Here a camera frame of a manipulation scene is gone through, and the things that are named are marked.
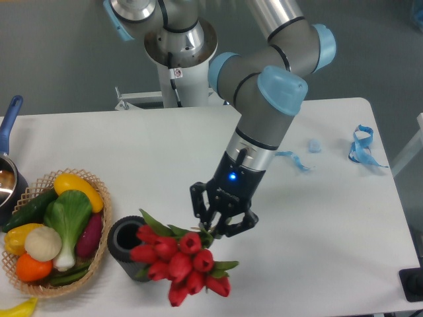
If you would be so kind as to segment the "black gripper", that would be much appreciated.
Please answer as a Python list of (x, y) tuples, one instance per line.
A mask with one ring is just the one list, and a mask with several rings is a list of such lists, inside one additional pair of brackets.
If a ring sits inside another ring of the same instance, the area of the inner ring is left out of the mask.
[(207, 184), (196, 182), (190, 187), (194, 216), (204, 229), (210, 230), (215, 214), (220, 214), (214, 238), (230, 238), (254, 228), (258, 222), (250, 207), (265, 171), (244, 166), (246, 158), (246, 151), (240, 151), (235, 160), (225, 153)]

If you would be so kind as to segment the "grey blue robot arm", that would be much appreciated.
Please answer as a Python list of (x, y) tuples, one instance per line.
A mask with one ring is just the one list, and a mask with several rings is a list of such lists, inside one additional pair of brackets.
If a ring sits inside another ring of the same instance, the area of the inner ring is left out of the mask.
[(197, 1), (105, 1), (121, 39), (140, 39), (156, 64), (166, 108), (204, 106), (209, 91), (241, 115), (212, 179), (190, 188), (194, 216), (214, 237), (255, 226), (252, 197), (308, 86), (304, 76), (336, 55), (332, 32), (309, 24), (295, 1), (249, 1), (267, 45), (243, 57), (217, 53)]

